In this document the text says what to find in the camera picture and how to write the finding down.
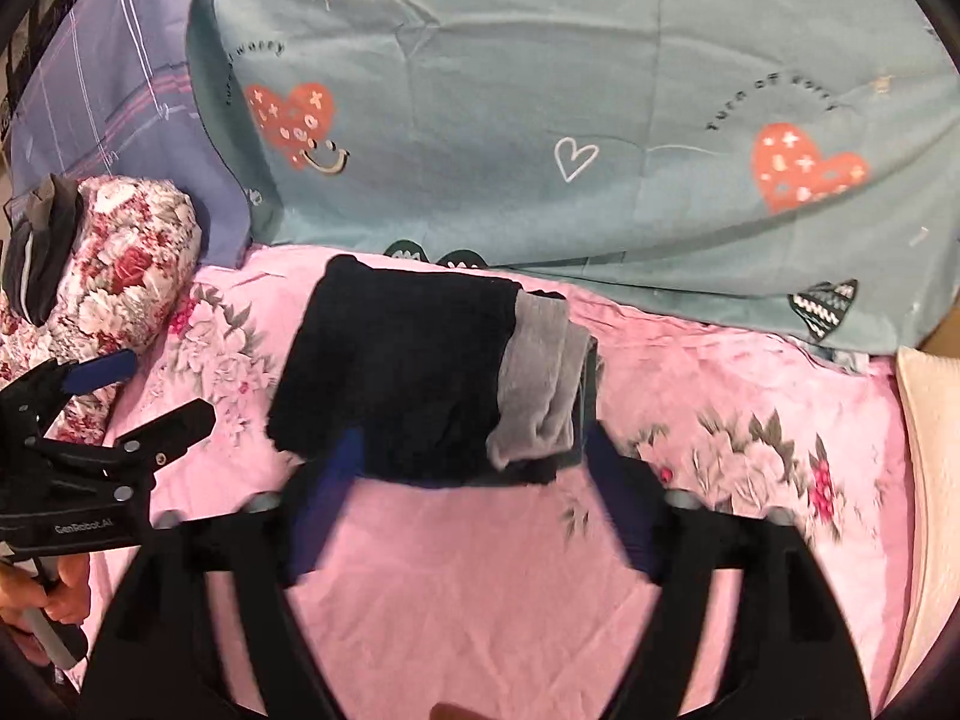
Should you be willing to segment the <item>person's left hand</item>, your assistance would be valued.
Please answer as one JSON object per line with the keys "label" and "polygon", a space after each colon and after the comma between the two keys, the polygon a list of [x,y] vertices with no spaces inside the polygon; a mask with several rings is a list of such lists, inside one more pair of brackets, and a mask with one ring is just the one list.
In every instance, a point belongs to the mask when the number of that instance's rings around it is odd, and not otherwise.
{"label": "person's left hand", "polygon": [[35,667],[49,663],[46,652],[25,621],[31,608],[43,610],[52,621],[83,624],[91,611],[89,556],[71,554],[57,561],[59,583],[50,592],[18,567],[2,566],[2,622],[26,660]]}

